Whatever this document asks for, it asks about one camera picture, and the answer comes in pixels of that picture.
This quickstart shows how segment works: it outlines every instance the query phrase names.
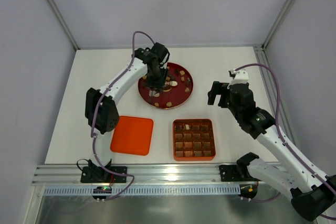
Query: gray wall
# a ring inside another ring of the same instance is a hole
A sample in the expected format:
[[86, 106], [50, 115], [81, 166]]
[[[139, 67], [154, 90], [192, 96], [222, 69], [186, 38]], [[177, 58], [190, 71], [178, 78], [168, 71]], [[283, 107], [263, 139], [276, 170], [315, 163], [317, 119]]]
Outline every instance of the gray wall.
[[130, 46], [135, 30], [169, 46], [261, 44], [285, 0], [55, 2], [80, 48], [102, 48]]
[[296, 0], [267, 51], [299, 147], [336, 174], [336, 0]]
[[0, 0], [0, 223], [21, 223], [75, 51], [45, 0]]

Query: metal vent strip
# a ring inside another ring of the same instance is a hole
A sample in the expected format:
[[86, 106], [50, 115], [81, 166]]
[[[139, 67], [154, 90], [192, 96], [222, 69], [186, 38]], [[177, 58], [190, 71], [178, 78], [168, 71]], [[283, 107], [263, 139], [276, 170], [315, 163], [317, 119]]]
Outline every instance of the metal vent strip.
[[[99, 196], [93, 193], [97, 186], [46, 186], [43, 196]], [[113, 185], [111, 193], [115, 195], [124, 186]], [[239, 185], [144, 185], [131, 186], [123, 196], [190, 196], [190, 195], [239, 195]]]

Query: red plate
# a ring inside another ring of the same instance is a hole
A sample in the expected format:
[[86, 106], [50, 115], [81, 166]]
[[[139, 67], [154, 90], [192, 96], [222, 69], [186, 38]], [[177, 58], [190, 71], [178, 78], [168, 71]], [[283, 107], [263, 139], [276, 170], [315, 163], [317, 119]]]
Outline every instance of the red plate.
[[184, 67], [168, 62], [167, 68], [169, 68], [169, 72], [166, 81], [176, 81], [177, 86], [173, 87], [168, 84], [159, 97], [149, 96], [149, 88], [145, 87], [146, 76], [138, 82], [138, 89], [142, 99], [146, 103], [160, 109], [172, 109], [180, 106], [188, 100], [194, 88], [193, 79]]

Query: gray floor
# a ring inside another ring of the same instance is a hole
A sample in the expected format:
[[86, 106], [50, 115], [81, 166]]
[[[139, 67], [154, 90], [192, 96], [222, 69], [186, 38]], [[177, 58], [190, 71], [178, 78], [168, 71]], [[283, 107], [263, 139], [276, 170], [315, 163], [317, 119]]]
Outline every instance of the gray floor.
[[[266, 199], [274, 194], [273, 190], [260, 188], [257, 197]], [[311, 223], [304, 221], [284, 196], [264, 204], [241, 201], [238, 196], [122, 197], [104, 204], [93, 202], [71, 214], [60, 214], [91, 201], [91, 197], [44, 197], [37, 223]]]

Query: white table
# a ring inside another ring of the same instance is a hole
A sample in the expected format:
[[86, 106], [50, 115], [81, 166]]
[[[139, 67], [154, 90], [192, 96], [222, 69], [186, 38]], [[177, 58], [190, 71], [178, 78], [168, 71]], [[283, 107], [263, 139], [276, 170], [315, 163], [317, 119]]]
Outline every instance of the white table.
[[[173, 158], [172, 123], [175, 119], [205, 118], [213, 122], [216, 156], [213, 163], [232, 163], [248, 152], [267, 162], [276, 158], [243, 132], [227, 109], [207, 105], [207, 92], [213, 81], [230, 82], [228, 70], [256, 62], [252, 47], [169, 48], [170, 62], [185, 67], [193, 77], [194, 90], [187, 102], [170, 110], [146, 104], [134, 84], [118, 104], [119, 115], [152, 118], [154, 129], [150, 152], [137, 156], [110, 151], [111, 134], [98, 143], [102, 160], [116, 164], [179, 163]], [[81, 158], [92, 158], [90, 127], [84, 116], [86, 92], [111, 80], [129, 61], [131, 49], [78, 50], [72, 65], [56, 126], [48, 150], [46, 164], [74, 164]], [[270, 110], [260, 71], [248, 69], [250, 88], [257, 106]]]

